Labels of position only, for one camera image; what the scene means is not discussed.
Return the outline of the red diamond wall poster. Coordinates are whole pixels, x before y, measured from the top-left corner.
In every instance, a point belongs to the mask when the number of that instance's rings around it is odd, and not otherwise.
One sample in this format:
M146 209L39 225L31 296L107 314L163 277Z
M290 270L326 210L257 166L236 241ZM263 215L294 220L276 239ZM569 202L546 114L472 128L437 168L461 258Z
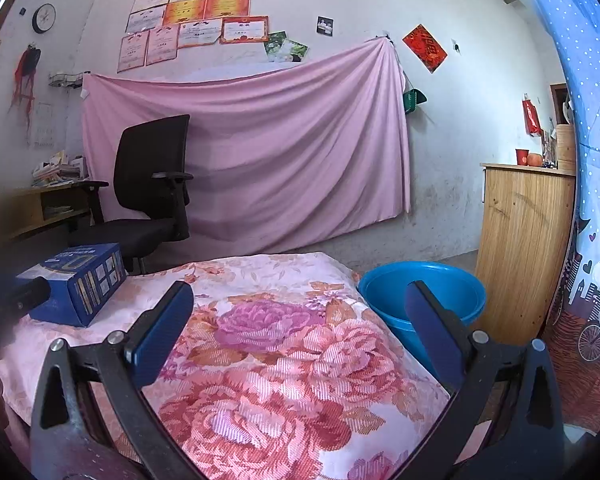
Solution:
M448 57L446 51L422 24L417 25L404 36L402 41L432 74Z

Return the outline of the black office chair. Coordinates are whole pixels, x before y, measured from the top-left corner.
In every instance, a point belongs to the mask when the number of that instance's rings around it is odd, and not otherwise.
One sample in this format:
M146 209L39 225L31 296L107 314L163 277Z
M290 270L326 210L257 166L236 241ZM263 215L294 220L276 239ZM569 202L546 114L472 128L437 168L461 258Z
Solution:
M185 171L189 119L187 114L160 118L122 132L114 195L121 207L145 217L106 221L98 195L106 183L94 181L88 185L94 224L71 233L71 247L117 243L125 269L132 273L138 266L144 272L144 259L161 244L189 237L187 182L194 178Z

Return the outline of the red cup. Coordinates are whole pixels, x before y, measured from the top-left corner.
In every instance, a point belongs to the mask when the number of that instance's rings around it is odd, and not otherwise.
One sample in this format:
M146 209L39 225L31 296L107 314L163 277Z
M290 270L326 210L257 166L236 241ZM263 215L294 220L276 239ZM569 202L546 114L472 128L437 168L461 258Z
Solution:
M529 151L524 150L523 148L516 149L516 161L518 166L527 166L528 165L528 156Z

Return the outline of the wooden low shelf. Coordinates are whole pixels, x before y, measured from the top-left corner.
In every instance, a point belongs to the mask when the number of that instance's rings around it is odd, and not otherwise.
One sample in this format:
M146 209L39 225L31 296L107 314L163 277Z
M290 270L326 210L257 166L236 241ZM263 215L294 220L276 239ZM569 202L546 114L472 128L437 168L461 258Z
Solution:
M3 232L8 240L21 240L58 226L75 226L90 218L90 181L22 188L6 200Z

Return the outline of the floral pink tablecloth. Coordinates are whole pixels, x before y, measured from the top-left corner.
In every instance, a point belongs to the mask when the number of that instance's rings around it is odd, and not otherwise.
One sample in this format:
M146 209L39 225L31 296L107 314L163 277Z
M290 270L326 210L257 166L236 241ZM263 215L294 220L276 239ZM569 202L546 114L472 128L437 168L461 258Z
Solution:
M85 328L24 318L0 359L6 404L29 419L54 339L79 346L126 330L176 281L193 289L193 312L144 393L211 479L385 479L449 402L356 274L316 252L128 278Z

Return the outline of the wooden cabinet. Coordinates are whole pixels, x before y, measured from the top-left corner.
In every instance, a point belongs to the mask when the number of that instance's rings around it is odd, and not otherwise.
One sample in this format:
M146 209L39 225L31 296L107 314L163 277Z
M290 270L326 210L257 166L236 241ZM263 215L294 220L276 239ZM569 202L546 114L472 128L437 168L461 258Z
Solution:
M557 169L484 164L476 275L486 307L476 327L501 344L538 336L557 290L576 177Z

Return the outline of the round wall clock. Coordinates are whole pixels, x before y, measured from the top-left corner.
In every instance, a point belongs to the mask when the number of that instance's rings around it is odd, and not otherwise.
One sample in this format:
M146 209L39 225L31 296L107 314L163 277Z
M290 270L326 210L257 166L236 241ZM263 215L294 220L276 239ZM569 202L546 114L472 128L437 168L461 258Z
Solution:
M56 8L49 2L39 6L32 15L32 28L36 34L43 35L55 25L57 18Z

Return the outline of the pink hanging sheet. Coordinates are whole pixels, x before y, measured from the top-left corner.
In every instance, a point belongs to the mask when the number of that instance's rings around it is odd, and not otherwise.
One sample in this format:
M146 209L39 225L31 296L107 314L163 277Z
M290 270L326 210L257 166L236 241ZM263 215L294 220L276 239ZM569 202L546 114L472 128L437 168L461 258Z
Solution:
M108 181L122 132L185 115L189 236L169 259L286 252L411 208L404 76L387 38L248 77L150 81L89 74L82 139Z

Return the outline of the blue plastic bucket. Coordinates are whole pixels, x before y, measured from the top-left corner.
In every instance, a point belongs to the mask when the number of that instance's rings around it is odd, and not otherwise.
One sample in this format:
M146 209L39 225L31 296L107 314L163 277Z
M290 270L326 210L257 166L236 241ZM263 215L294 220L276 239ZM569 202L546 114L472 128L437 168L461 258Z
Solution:
M438 374L434 360L451 348L437 310L447 310L469 326L486 306L486 289L478 278L441 263L378 266L363 275L358 291L402 346L433 375Z

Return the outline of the red hanging tassel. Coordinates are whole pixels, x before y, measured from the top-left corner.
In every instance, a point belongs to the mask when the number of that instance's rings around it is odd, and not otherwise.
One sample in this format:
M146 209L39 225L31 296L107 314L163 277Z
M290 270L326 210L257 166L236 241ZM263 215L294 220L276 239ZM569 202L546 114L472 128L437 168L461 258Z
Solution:
M34 83L42 51L35 45L29 44L22 52L14 73L14 91L10 106L23 109L27 126L31 123L31 113L35 102Z

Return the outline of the red framed certificate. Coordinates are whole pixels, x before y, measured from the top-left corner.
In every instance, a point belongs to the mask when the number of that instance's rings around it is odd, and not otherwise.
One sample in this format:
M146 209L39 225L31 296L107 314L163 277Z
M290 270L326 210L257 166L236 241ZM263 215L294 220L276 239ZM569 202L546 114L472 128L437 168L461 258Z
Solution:
M226 16L222 19L221 44L256 44L268 41L268 17Z

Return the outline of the blue product box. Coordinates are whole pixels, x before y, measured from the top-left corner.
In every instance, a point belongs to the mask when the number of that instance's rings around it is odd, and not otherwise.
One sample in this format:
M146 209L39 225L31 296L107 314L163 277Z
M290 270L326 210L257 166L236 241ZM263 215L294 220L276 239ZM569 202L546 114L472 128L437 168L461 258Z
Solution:
M87 327L126 279L120 245L65 249L18 274L18 283L45 278L50 298L30 312L37 321Z

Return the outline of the red wall ornament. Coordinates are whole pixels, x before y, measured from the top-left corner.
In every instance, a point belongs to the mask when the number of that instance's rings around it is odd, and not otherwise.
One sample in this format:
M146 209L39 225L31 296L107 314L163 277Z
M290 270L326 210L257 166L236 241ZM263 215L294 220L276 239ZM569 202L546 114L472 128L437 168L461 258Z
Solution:
M522 110L524 111L524 124L529 136L542 136L543 129L541 127L538 110L529 98L528 94L524 95L522 100Z

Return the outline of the green hanging dustpan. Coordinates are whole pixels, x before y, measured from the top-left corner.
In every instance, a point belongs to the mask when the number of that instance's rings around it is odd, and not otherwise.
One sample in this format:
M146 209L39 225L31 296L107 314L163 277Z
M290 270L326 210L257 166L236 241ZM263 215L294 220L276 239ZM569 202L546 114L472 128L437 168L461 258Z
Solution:
M405 114L412 114L419 105L428 101L428 98L418 89L411 89L403 95L403 106Z

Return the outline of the stack of papers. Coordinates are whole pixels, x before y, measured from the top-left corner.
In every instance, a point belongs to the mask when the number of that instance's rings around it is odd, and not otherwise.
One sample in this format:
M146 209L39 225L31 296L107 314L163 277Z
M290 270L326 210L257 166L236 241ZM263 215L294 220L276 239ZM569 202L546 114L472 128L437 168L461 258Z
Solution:
M32 188L48 188L54 185L79 182L87 177L85 158L82 155L70 158L65 151L57 152L41 162L32 171Z

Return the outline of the blue dotted curtain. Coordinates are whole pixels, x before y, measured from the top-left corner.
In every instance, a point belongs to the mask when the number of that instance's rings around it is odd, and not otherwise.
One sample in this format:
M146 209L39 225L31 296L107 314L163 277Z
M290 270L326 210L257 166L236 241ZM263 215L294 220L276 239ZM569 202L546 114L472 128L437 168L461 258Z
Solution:
M574 113L577 195L562 303L548 346L562 416L600 431L600 0L535 0L558 53Z

